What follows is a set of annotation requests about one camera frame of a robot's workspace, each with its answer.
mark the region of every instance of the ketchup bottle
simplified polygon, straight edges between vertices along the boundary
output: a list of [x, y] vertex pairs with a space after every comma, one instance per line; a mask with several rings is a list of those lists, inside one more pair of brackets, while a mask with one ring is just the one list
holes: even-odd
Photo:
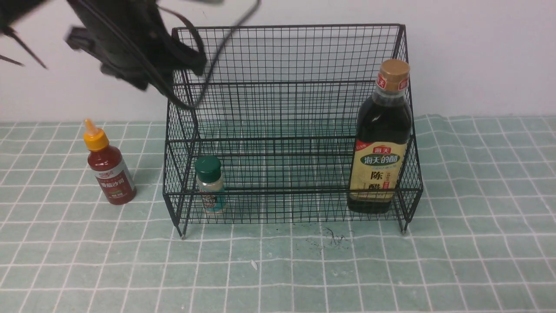
[[105, 132], [97, 128], [91, 119], [85, 120], [86, 131], [83, 135], [87, 149], [91, 152], [87, 158], [98, 184], [101, 186], [108, 202], [117, 206], [128, 203], [137, 194], [137, 188], [131, 179], [122, 153], [111, 146]]

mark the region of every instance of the white grid line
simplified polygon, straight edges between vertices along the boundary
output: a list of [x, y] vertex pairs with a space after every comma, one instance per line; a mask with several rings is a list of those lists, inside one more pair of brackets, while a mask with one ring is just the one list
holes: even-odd
[[[430, 124], [430, 127], [433, 128], [433, 125], [432, 125], [432, 123], [430, 122], [430, 119], [428, 120], [428, 122], [429, 122], [429, 124]], [[438, 144], [438, 138], [436, 138], [436, 134], [434, 134], [433, 137], [434, 137], [434, 141], [436, 142], [436, 144]], [[448, 167], [446, 166], [446, 163], [445, 163], [445, 160], [444, 160], [444, 155], [442, 154], [442, 151], [440, 151], [440, 157], [442, 158], [442, 161], [443, 161], [443, 163], [444, 163], [444, 169], [446, 170], [446, 174], [447, 174], [448, 179], [449, 179], [449, 181], [450, 181], [450, 185], [451, 185], [451, 187], [452, 187], [452, 190], [454, 191], [454, 194], [457, 196], [457, 192], [456, 192], [454, 183], [453, 183], [453, 181], [452, 181], [452, 179], [451, 179], [450, 172], [448, 171]], [[458, 202], [458, 207], [461, 208], [461, 203], [460, 203], [459, 198], [456, 198], [456, 201]], [[437, 225], [438, 225], [438, 229], [440, 230], [440, 234], [443, 234], [442, 228], [440, 227], [440, 222], [439, 222], [438, 219], [436, 218], [436, 215], [435, 215], [434, 210], [433, 210], [433, 215], [434, 215], [434, 218], [435, 218], [436, 223], [437, 223]], [[465, 221], [465, 225], [467, 226], [467, 228], [471, 230], [471, 227], [469, 227], [469, 223], [467, 222], [467, 219], [464, 219], [464, 221]], [[461, 287], [461, 284], [459, 284], [459, 277], [455, 274], [454, 263], [453, 263], [453, 261], [452, 261], [452, 259], [451, 259], [451, 257], [450, 257], [450, 253], [448, 253], [448, 247], [446, 246], [446, 240], [445, 240], [444, 237], [442, 238], [442, 244], [444, 245], [444, 251], [446, 252], [446, 256], [448, 257], [448, 262], [450, 262], [450, 268], [451, 268], [452, 272], [454, 273], [454, 277], [455, 277], [456, 282], [458, 283], [459, 292], [460, 292], [460, 295], [461, 295], [461, 300], [462, 300], [462, 302], [463, 302], [463, 304], [464, 304], [464, 306], [465, 306], [465, 310], [466, 310], [466, 311], [469, 311], [469, 306], [468, 306], [468, 304], [467, 304], [467, 300], [465, 299], [465, 295], [463, 294], [463, 288]], [[477, 247], [477, 242], [476, 242], [475, 240], [473, 240], [473, 244], [475, 245], [475, 249], [476, 249], [477, 254], [478, 254], [478, 253], [479, 253], [479, 249], [478, 249], [478, 247]], [[497, 302], [498, 302], [498, 306], [501, 308], [502, 306], [500, 305], [500, 301], [498, 300], [498, 298], [497, 298]]]
[[400, 310], [400, 306], [398, 304], [398, 297], [396, 296], [396, 288], [394, 287], [394, 280], [392, 279], [392, 272], [390, 271], [390, 265], [388, 264], [388, 257], [386, 255], [386, 245], [384, 244], [384, 237], [383, 232], [382, 232], [382, 223], [378, 222], [378, 227], [379, 227], [379, 233], [380, 233], [380, 242], [382, 244], [382, 248], [383, 248], [383, 254], [384, 254], [384, 261], [386, 261], [386, 270], [388, 271], [388, 278], [390, 279], [390, 287], [392, 288], [392, 295], [394, 296], [394, 304], [396, 305], [396, 311]]
[[[477, 129], [477, 125], [476, 125], [475, 120], [473, 120], [473, 125], [475, 125], [475, 129]], [[486, 145], [486, 143], [485, 143], [483, 137], [480, 136], [480, 138], [481, 138], [481, 141], [483, 142], [483, 144]], [[488, 153], [490, 154], [490, 157], [494, 159], [494, 157], [492, 156], [492, 153], [490, 152], [490, 149], [489, 149], [488, 147], [487, 147], [487, 151], [488, 151]], [[502, 177], [502, 172], [501, 172], [500, 169], [498, 168], [498, 165], [495, 164], [494, 166], [496, 167], [496, 170], [498, 171], [498, 174]], [[506, 181], [504, 181], [504, 180], [502, 180], [502, 181], [504, 182], [505, 187], [506, 187], [508, 190], [510, 190], [509, 187], [508, 187], [508, 184], [506, 183]], [[479, 184], [479, 188], [480, 188], [481, 192], [484, 193], [484, 191], [483, 191], [483, 189], [482, 189], [482, 187], [481, 187], [480, 184]], [[488, 205], [488, 208], [489, 208], [489, 210], [491, 211], [492, 215], [494, 216], [494, 211], [492, 211], [492, 208], [490, 207], [490, 204], [489, 204], [488, 202], [487, 202], [487, 205]], [[498, 221], [496, 221], [496, 219], [494, 219], [494, 223], [496, 224], [496, 226], [498, 227], [498, 229], [500, 230], [500, 232], [502, 232], [502, 228], [500, 228], [500, 225], [498, 225]], [[515, 261], [513, 252], [512, 252], [511, 249], [510, 249], [510, 245], [509, 245], [508, 240], [507, 240], [506, 237], [504, 237], [504, 243], [506, 244], [506, 249], [508, 250], [508, 253], [510, 254], [510, 257], [512, 257], [512, 261], [513, 261], [513, 263], [514, 263], [514, 265], [515, 265], [515, 268], [516, 268], [517, 271], [519, 272], [519, 276], [521, 277], [521, 279], [522, 279], [523, 282], [526, 282], [525, 276], [523, 275], [521, 269], [519, 268], [517, 262]], [[528, 286], [527, 284], [525, 284], [525, 288], [527, 289], [527, 293], [529, 294], [529, 297], [530, 297], [530, 299], [531, 299], [531, 302], [533, 303], [533, 306], [535, 307], [535, 309], [538, 310], [538, 309], [539, 309], [539, 306], [537, 305], [537, 302], [535, 301], [535, 299], [534, 299], [534, 297], [533, 297], [533, 293], [531, 292], [531, 289], [529, 288], [529, 286]]]
[[[83, 177], [85, 176], [85, 173], [86, 173], [86, 172], [87, 172], [87, 170], [84, 170], [83, 173], [81, 174], [81, 178], [80, 178], [80, 180], [79, 180], [79, 183], [81, 183], [81, 181], [83, 181]], [[78, 191], [78, 190], [79, 190], [79, 187], [77, 187], [76, 190], [74, 191], [71, 200], [73, 200], [73, 198], [74, 198], [75, 195], [77, 194], [77, 191]], [[95, 215], [95, 211], [96, 211], [96, 209], [97, 209], [97, 207], [98, 207], [98, 204], [99, 204], [99, 202], [100, 202], [102, 196], [103, 196], [103, 194], [102, 194], [102, 192], [99, 190], [98, 196], [97, 196], [97, 202], [95, 203], [95, 206], [93, 207], [93, 211], [91, 212], [91, 216], [89, 217], [89, 219], [88, 219], [88, 221], [87, 221], [87, 224], [85, 225], [85, 230], [83, 230], [83, 235], [81, 235], [81, 240], [77, 243], [77, 248], [75, 249], [75, 253], [73, 254], [71, 264], [70, 264], [69, 269], [68, 269], [68, 272], [67, 272], [67, 274], [66, 274], [66, 278], [64, 279], [64, 283], [63, 283], [63, 286], [62, 286], [62, 290], [66, 287], [67, 282], [68, 282], [68, 280], [70, 279], [70, 274], [71, 274], [71, 271], [72, 271], [72, 269], [73, 269], [73, 265], [74, 265], [74, 263], [75, 263], [75, 260], [76, 260], [76, 258], [77, 258], [77, 255], [79, 254], [79, 250], [81, 249], [81, 244], [83, 243], [83, 240], [85, 239], [85, 236], [86, 236], [86, 234], [87, 234], [87, 230], [89, 229], [89, 225], [91, 224], [91, 218]], [[66, 211], [64, 212], [64, 215], [63, 215], [63, 216], [65, 216], [65, 215], [67, 214], [67, 211], [68, 211], [69, 208], [70, 208], [69, 206], [70, 206], [70, 205], [68, 204], [68, 206], [66, 207]], [[61, 299], [61, 298], [62, 298], [62, 291], [60, 291], [60, 293], [58, 294], [58, 299], [56, 300], [56, 304], [54, 305], [54, 312], [57, 310], [58, 304], [60, 303], [60, 299]]]

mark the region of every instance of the bottle label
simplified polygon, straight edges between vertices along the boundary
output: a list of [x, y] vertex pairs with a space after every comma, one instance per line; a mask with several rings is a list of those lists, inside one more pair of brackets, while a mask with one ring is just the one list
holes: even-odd
[[122, 198], [135, 189], [130, 170], [127, 169], [126, 162], [123, 159], [113, 169], [104, 171], [94, 170], [93, 172], [108, 199]]
[[[220, 190], [209, 190], [199, 186], [199, 191], [201, 193], [207, 192], [224, 192], [224, 187]], [[221, 213], [226, 205], [226, 198], [223, 195], [216, 194], [202, 194], [203, 207], [205, 207], [205, 212], [207, 213]]]
[[[351, 170], [350, 189], [394, 189], [400, 173], [407, 144], [387, 142], [364, 143], [357, 140]], [[361, 200], [388, 202], [393, 192], [357, 192], [351, 197]]]

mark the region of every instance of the metal mesh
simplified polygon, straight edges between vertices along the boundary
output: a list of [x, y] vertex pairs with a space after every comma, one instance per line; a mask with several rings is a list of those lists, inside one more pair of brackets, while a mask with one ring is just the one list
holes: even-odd
[[[228, 31], [199, 29], [210, 56]], [[186, 29], [174, 35], [191, 44]], [[423, 192], [414, 131], [389, 213], [346, 206], [359, 106], [372, 94], [383, 61], [408, 61], [405, 40], [402, 25], [239, 29], [201, 107], [168, 105], [163, 194], [176, 227], [398, 219], [405, 228]], [[202, 83], [176, 72], [174, 90], [192, 103]], [[406, 96], [411, 104], [410, 88]], [[203, 155], [222, 161], [224, 214], [204, 213], [193, 167]]]

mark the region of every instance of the gold bottle cap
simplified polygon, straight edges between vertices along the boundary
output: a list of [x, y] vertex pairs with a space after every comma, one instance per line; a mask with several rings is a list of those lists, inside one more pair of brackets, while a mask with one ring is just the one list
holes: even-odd
[[386, 91], [402, 91], [408, 87], [409, 64], [397, 58], [386, 60], [380, 66], [376, 85]]

